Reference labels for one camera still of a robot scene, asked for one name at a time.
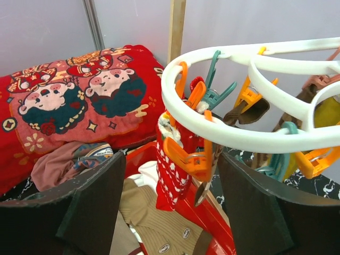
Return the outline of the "pink and teal garment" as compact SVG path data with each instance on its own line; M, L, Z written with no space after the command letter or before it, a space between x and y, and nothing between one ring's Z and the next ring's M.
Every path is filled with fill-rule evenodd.
M45 191L100 165L113 155L111 146L105 142L69 142L40 157L31 179L38 191Z

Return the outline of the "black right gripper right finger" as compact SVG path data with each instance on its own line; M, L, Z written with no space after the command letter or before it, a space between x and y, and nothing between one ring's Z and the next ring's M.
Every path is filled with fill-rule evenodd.
M339 254L339 201L285 185L227 153L220 181L237 254Z

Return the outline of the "brown hanging sock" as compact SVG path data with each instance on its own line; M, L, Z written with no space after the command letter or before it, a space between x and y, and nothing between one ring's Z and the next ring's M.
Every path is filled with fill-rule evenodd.
M237 107L230 110L223 118L226 125L234 126L236 122L240 124L251 124L258 121L269 109L270 104L261 98L245 112L241 113L247 106L246 101L242 101Z

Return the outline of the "tan sock brown cuff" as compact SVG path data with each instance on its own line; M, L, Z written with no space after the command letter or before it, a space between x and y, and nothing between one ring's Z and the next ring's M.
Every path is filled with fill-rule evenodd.
M150 186L124 180L119 211L147 254L206 254L212 235L175 211L156 209L156 198Z

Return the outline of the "wooden rack frame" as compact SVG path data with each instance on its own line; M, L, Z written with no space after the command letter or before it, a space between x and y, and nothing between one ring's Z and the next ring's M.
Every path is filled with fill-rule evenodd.
M181 54L186 0L171 0L167 63Z

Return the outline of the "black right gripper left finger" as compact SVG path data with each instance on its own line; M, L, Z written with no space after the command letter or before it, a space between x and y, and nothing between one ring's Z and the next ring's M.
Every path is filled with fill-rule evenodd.
M109 254L125 175L116 153L23 200L1 203L1 254Z

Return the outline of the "white sock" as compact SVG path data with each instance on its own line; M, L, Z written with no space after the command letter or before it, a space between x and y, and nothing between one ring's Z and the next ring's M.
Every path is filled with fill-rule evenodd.
M150 186L154 190L156 189L158 182L157 174L157 162L155 160L148 161L138 168L138 173L129 176L137 186Z

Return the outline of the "red cartoon bear pillow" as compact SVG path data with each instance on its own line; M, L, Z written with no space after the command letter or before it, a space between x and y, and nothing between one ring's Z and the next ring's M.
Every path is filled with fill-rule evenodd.
M67 142L126 149L154 140L163 69L144 46L126 45L1 77L1 194Z

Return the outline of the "white round clip hanger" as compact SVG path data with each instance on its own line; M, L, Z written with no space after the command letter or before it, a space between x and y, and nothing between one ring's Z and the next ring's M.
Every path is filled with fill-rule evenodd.
M327 50L339 47L339 38L310 39L259 44L217 46L194 50L172 60L164 69L161 79L163 102L170 114L171 123L179 122L193 133L214 143L240 150L285 154L308 151L339 145L339 126L316 128L315 107L323 100L339 94L339 83L332 83L321 89L310 103L280 90L268 81L262 70L299 74L332 75L339 72L338 61L300 61L277 58L277 54ZM220 121L208 120L206 115L196 112L194 103L204 94L205 85L197 85L193 97L182 101L185 81L175 83L178 74L186 75L188 68L197 62L226 58L248 67L249 83L254 90L244 85L234 109ZM302 122L297 134L290 134L284 128L277 132L257 132L233 127L236 120L251 122L252 111L265 112L273 104L285 113Z

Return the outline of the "red christmas sock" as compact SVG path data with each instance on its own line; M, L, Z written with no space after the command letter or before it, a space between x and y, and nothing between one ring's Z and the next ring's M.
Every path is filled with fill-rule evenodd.
M173 211L185 199L193 177L209 181L213 144L182 126L168 111L159 117L156 132L156 208Z

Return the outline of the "red plastic bin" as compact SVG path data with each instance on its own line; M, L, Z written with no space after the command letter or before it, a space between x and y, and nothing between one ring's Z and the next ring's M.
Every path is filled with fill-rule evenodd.
M155 159L155 142L128 151L126 153L125 177L137 174L140 165ZM186 198L177 203L176 212L213 236L206 254L236 254L230 226L209 201L205 200L197 207L194 205L196 191L197 186L192 183Z

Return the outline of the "mustard yellow hanging sock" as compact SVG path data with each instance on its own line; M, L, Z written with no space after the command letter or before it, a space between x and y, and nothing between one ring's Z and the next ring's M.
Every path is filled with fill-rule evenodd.
M322 101L314 111L315 128L339 125L339 102L333 97ZM339 159L339 146L292 153L297 168L307 178L319 176Z

